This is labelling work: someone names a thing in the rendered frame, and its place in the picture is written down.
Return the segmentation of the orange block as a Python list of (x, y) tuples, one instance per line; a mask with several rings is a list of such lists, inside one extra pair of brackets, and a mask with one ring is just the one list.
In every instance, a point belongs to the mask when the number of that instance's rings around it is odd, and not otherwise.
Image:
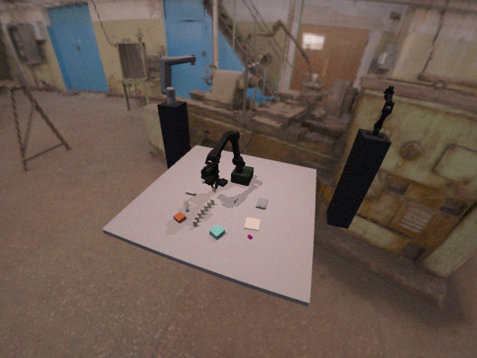
[(177, 221), (178, 223), (181, 223), (182, 221), (186, 219), (186, 216), (180, 212), (174, 215), (173, 217), (174, 217), (174, 220)]

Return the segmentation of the teal box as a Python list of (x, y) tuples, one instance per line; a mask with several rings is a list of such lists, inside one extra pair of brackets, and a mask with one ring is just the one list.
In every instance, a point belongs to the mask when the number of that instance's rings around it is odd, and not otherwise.
[(225, 230), (222, 227), (220, 227), (219, 225), (216, 225), (214, 228), (211, 228), (209, 230), (209, 234), (217, 240), (222, 235), (225, 234)]

